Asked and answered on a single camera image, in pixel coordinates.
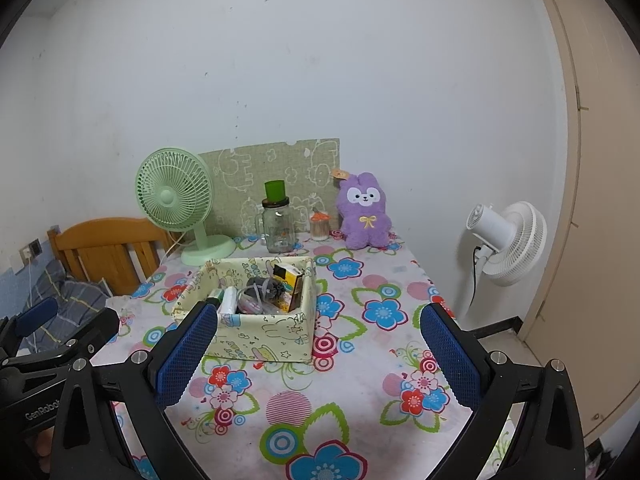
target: fan base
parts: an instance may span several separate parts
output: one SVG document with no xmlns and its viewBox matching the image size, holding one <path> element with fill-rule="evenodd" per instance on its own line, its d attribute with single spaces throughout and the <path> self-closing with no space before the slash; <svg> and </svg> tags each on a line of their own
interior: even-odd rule
<svg viewBox="0 0 640 480">
<path fill-rule="evenodd" d="M 182 250 L 180 259 L 185 265 L 201 267 L 209 260 L 228 258 L 236 250 L 236 243 L 225 235 L 207 236 L 205 249 L 199 249 L 196 242 L 192 242 Z"/>
</svg>

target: blue gripper pad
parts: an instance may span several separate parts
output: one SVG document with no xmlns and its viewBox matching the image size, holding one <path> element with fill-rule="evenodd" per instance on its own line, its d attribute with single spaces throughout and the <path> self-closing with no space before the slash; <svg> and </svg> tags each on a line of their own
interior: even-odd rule
<svg viewBox="0 0 640 480">
<path fill-rule="evenodd" d="M 420 314 L 420 331 L 458 402 L 475 411 L 482 399 L 480 374 L 430 304 Z"/>
<path fill-rule="evenodd" d="M 218 313 L 214 306 L 208 304 L 158 370 L 155 400 L 161 409 L 180 400 L 217 329 Z"/>
<path fill-rule="evenodd" d="M 15 335 L 27 337 L 58 313 L 56 298 L 46 298 L 20 314 L 15 320 Z"/>
</svg>

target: yellow bow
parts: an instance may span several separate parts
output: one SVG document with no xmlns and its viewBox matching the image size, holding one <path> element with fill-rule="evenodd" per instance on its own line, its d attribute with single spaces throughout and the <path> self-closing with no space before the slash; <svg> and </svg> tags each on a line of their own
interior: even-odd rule
<svg viewBox="0 0 640 480">
<path fill-rule="evenodd" d="M 360 221 L 364 222 L 364 228 L 373 227 L 373 222 L 375 222 L 378 218 L 375 215 L 372 216 L 361 216 Z"/>
</svg>

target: human hand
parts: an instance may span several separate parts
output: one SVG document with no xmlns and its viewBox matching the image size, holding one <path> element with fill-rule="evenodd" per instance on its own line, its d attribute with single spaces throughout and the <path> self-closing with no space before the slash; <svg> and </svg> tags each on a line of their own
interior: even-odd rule
<svg viewBox="0 0 640 480">
<path fill-rule="evenodd" d="M 51 469 L 51 444 L 53 441 L 53 428 L 41 431 L 36 437 L 34 450 L 40 459 L 40 469 L 48 473 Z"/>
</svg>

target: table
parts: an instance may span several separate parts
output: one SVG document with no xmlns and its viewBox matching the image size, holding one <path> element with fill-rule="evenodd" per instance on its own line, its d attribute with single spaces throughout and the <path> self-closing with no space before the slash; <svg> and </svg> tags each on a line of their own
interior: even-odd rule
<svg viewBox="0 0 640 480">
<path fill-rule="evenodd" d="M 267 256 L 236 238 L 233 256 Z M 471 414 L 460 406 L 418 329 L 421 308 L 444 304 L 405 243 L 349 251 L 342 234 L 300 234 L 289 255 L 311 255 L 318 310 L 311 364 L 205 356 L 169 420 L 212 479 L 424 480 Z M 92 360 L 125 360 L 175 328 L 172 306 L 197 272 L 170 257 L 120 301 L 120 331 Z M 118 421 L 140 472 L 156 477 L 129 421 Z M 492 476 L 514 427 L 507 421 L 480 478 Z"/>
</svg>

